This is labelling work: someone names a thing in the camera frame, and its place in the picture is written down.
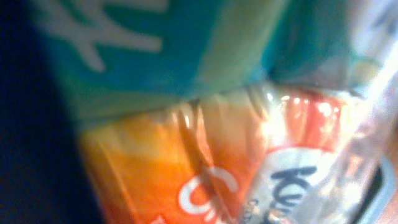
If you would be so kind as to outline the Kleenex tissue multipack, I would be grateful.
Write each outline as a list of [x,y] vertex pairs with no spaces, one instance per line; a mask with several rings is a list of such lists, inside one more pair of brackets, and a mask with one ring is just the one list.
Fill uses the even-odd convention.
[[397,2],[2,1],[2,223],[373,223]]

